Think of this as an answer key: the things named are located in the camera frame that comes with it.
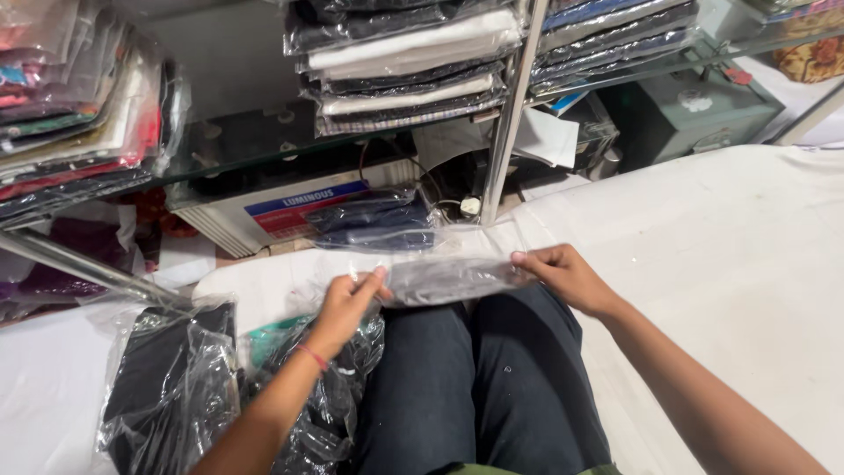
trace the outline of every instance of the metal pole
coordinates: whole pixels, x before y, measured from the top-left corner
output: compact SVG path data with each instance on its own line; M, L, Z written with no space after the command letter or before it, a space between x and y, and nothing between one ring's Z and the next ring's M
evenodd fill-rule
M507 63L505 80L510 95L501 108L500 117L495 122L495 135L490 147L490 163L487 166L484 195L481 197L480 223L485 226L495 222L495 213L501 200L507 167L510 165L510 154L516 142L516 131L519 129L522 106L525 94L528 92L530 69L533 66L533 57L536 56L536 47L539 43L539 35L542 33L542 22L545 19L547 7L548 0L533 0L528 39Z
M191 304L189 298L60 246L31 229L0 231L0 248L153 305L185 307Z
M844 105L844 81L839 83L826 96L821 97L800 117L794 119L794 122L789 124L788 127L780 130L766 142L773 145L794 145L794 142L802 139L809 130L837 111L842 105Z

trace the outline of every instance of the shelf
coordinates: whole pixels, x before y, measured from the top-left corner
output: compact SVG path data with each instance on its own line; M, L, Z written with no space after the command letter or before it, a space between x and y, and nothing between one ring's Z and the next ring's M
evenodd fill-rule
M528 94L528 98L525 99L525 107L536 106L558 97L585 90L600 89L610 85L623 84L661 74L670 74L683 69L719 63L734 57L770 52L780 48L822 40L831 36L844 35L844 25L814 28L803 33L789 33L785 31L788 23L788 21L768 25L756 23L744 29L737 28L733 30L733 33L721 35L720 37L712 37L704 34L702 38L683 51L659 57L631 68L620 69L606 74L596 74L539 96Z
M315 139L314 113L313 102L298 101L285 110L243 112L188 124L179 153L154 185L213 176L436 123Z

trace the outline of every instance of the dark trousers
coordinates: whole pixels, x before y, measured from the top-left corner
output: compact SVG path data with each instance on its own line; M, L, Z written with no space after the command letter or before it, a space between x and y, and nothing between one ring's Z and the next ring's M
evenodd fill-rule
M461 304L386 311L352 463L422 475L478 463L523 475L611 463L567 305L534 285Z

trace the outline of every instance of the red thread bracelet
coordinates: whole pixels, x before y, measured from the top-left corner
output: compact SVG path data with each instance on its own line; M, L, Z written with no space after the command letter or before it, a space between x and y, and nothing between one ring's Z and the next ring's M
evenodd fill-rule
M319 367L320 367L320 369L322 370L323 373L328 371L328 363L326 363L325 360L322 359L321 356L316 354L309 347L306 347L305 345L296 345L295 348L297 350L302 350L302 351L308 353L309 355L311 355L316 360L316 364L319 364Z

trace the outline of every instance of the display rack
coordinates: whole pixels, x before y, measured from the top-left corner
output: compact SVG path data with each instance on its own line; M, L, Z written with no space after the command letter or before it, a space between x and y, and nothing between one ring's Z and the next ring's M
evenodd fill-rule
M592 76L551 93L533 96L528 91L528 81L541 34L541 20L544 18L547 5L548 0L527 0L527 4L521 4L522 8L529 12L529 18L533 20L530 22L526 40L507 59L506 63L505 82L510 94L505 104L500 107L500 116L495 119L493 127L490 166L481 197L479 224L482 226L491 225L495 221L523 108L576 92L623 84L684 69L706 67L734 57L769 52L778 48L844 35L844 25L795 34L785 31L779 24L764 25L751 32L743 31L741 38L703 35L681 52L660 57L633 68ZM783 129L772 143L792 144L794 140L799 139L802 131L816 124L842 104L844 104L844 86L840 85L803 116ZM146 183L144 187L153 188L212 176L431 124L315 139L313 138L314 114L312 103L291 102L280 109L242 112L188 124L179 152L173 157L170 167L163 176ZM444 119L442 122L454 118L457 117ZM0 231L0 248L104 287L127 292L151 303L185 304L187 302L185 298L173 292L62 248L28 229Z

